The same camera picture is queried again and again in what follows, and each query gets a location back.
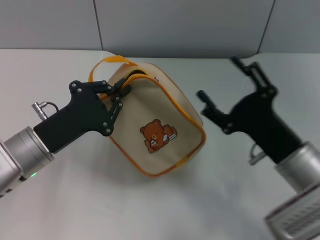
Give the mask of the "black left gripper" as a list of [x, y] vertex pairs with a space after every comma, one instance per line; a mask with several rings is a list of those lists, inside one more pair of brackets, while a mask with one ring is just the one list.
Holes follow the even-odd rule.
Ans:
[[49, 152], [56, 154], [87, 132], [95, 131], [108, 137], [123, 108], [122, 98], [131, 92], [131, 86], [122, 88], [121, 78], [114, 85], [105, 80], [69, 84], [70, 102], [36, 125], [33, 130]]

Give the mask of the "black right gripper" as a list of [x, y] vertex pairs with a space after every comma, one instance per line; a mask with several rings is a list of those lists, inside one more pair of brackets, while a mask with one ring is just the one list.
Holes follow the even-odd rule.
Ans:
[[220, 111], [204, 90], [196, 95], [205, 104], [201, 114], [226, 134], [247, 134], [275, 163], [279, 164], [303, 145], [303, 141], [274, 112], [273, 100], [278, 91], [258, 62], [245, 65], [234, 56], [232, 63], [253, 82], [256, 91], [241, 99], [229, 114]]

